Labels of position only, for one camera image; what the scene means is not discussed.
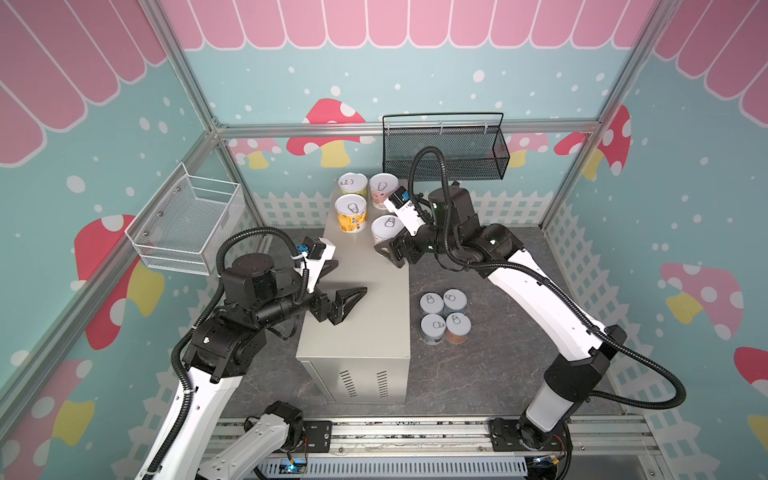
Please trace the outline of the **pink white label can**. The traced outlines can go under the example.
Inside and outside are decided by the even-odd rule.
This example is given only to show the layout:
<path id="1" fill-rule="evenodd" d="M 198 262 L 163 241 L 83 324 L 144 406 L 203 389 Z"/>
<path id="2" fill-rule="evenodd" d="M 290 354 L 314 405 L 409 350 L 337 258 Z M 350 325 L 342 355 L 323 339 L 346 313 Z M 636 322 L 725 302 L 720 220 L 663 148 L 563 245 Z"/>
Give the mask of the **pink white label can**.
<path id="1" fill-rule="evenodd" d="M 374 244 L 395 238 L 403 229 L 403 224 L 396 215 L 381 215 L 371 225 Z"/>

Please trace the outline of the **yellow label can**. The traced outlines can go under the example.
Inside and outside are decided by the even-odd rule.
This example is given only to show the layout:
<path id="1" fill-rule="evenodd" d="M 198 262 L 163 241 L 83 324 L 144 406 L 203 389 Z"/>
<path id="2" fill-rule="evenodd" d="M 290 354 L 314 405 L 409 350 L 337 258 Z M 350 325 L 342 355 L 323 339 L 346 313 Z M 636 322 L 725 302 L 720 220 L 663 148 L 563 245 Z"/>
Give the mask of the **yellow label can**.
<path id="1" fill-rule="evenodd" d="M 367 225 L 367 200 L 359 194 L 341 195 L 334 204 L 338 224 L 344 233 L 359 233 Z"/>

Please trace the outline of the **green label can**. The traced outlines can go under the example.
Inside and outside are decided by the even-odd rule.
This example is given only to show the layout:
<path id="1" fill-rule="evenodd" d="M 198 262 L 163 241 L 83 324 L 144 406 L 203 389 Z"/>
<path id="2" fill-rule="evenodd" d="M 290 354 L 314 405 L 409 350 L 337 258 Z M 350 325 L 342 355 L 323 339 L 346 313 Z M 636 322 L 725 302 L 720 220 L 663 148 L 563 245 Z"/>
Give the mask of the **green label can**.
<path id="1" fill-rule="evenodd" d="M 365 199 L 369 197 L 369 180 L 361 173 L 345 173 L 337 180 L 341 195 L 355 194 Z"/>

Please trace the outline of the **brown label can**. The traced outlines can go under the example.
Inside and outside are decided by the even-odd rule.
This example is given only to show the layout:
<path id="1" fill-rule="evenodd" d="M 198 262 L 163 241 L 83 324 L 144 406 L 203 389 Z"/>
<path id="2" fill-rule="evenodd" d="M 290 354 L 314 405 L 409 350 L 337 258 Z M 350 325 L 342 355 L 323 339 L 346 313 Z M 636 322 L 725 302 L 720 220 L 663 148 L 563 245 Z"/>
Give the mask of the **brown label can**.
<path id="1" fill-rule="evenodd" d="M 472 328 L 471 320 L 461 312 L 453 312 L 445 318 L 445 339 L 454 345 L 462 344 L 468 338 Z"/>

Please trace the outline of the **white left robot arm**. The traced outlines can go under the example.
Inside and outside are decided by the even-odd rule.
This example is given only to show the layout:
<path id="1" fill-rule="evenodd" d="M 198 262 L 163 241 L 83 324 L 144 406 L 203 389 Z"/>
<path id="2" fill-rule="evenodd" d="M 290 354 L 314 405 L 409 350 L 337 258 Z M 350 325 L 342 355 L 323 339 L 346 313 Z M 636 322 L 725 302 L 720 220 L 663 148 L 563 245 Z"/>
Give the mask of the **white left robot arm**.
<path id="1" fill-rule="evenodd" d="M 340 289 L 333 297 L 319 288 L 319 280 L 338 266 L 335 250 L 326 238 L 295 244 L 286 232 L 266 226 L 222 243 L 213 298 L 171 352 L 179 385 L 139 478 L 262 478 L 260 466 L 275 452 L 288 461 L 307 458 L 314 437 L 302 411 L 281 401 L 269 405 L 213 459 L 203 455 L 223 408 L 269 333 L 305 313 L 338 325 L 366 295 L 364 287 Z"/>

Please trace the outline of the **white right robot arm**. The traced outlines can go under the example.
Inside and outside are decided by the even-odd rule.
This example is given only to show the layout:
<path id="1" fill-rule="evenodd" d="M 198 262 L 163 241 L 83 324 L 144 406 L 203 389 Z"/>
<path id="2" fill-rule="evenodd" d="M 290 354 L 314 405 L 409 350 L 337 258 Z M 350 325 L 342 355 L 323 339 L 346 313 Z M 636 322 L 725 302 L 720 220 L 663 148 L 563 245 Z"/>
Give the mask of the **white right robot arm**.
<path id="1" fill-rule="evenodd" d="M 439 148 L 427 146 L 416 153 L 406 186 L 397 188 L 385 206 L 403 227 L 377 245 L 381 256 L 396 267 L 415 264 L 424 255 L 446 256 L 449 270 L 477 272 L 521 306 L 557 347 L 542 386 L 515 426 L 522 447 L 543 449 L 590 398 L 643 410 L 670 410 L 686 400 L 687 391 L 676 375 L 625 346 L 620 326 L 606 326 L 591 317 L 539 268 L 507 227 L 480 224 L 468 192 L 449 182 L 448 162 Z M 617 354 L 667 380 L 672 396 L 644 401 L 598 390 Z"/>

